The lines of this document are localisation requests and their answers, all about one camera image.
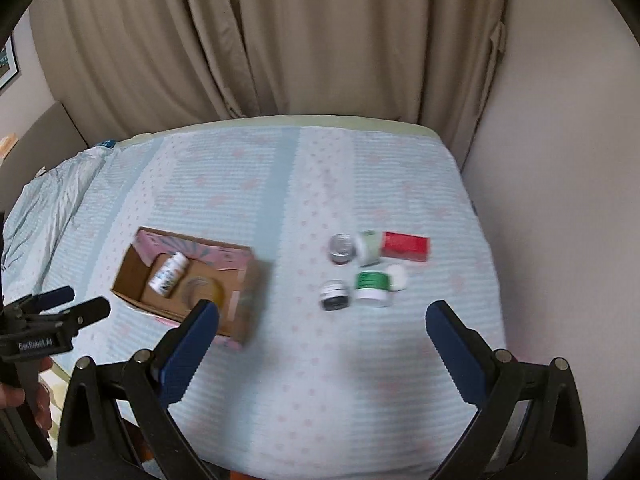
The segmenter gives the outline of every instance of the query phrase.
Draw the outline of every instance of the white bottle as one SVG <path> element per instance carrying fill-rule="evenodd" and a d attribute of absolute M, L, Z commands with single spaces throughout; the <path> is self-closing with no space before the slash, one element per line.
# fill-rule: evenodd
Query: white bottle
<path fill-rule="evenodd" d="M 149 287 L 160 296 L 167 297 L 174 286 L 184 276 L 184 271 L 189 265 L 189 259 L 182 253 L 175 253 L 158 269 L 158 272 L 149 280 Z"/>

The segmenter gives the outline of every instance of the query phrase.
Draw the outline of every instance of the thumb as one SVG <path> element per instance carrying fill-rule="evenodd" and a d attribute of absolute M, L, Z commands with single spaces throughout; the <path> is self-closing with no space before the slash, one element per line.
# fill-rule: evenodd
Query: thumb
<path fill-rule="evenodd" d="M 17 408 L 24 402 L 24 390 L 0 384 L 0 410 Z"/>

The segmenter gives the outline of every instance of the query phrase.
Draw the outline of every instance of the silver can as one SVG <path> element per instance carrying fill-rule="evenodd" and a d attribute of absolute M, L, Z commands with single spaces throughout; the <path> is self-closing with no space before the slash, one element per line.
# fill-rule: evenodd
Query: silver can
<path fill-rule="evenodd" d="M 351 235 L 333 235 L 329 240 L 329 258 L 334 264 L 346 264 L 355 256 L 355 246 Z"/>

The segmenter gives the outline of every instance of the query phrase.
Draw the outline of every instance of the beige curtain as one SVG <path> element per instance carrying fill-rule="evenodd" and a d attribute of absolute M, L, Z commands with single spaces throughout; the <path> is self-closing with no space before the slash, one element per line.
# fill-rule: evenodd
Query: beige curtain
<path fill-rule="evenodd" d="M 54 97 L 90 142 L 242 116 L 436 130 L 460 164 L 505 0 L 35 0 Z"/>

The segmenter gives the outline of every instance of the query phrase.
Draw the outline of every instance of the hand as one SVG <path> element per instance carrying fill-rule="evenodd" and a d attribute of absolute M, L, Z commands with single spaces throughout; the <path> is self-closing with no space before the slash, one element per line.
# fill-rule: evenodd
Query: hand
<path fill-rule="evenodd" d="M 44 372 L 53 366 L 53 359 L 45 357 L 40 362 L 40 371 Z M 5 408 L 17 408 L 24 402 L 24 390 L 21 388 L 13 388 L 6 384 L 0 383 L 0 410 Z M 38 405 L 38 413 L 35 414 L 36 424 L 45 431 L 51 429 L 51 409 L 49 403 L 51 399 L 49 392 L 44 384 L 38 385 L 38 393 L 36 394 L 36 403 Z"/>

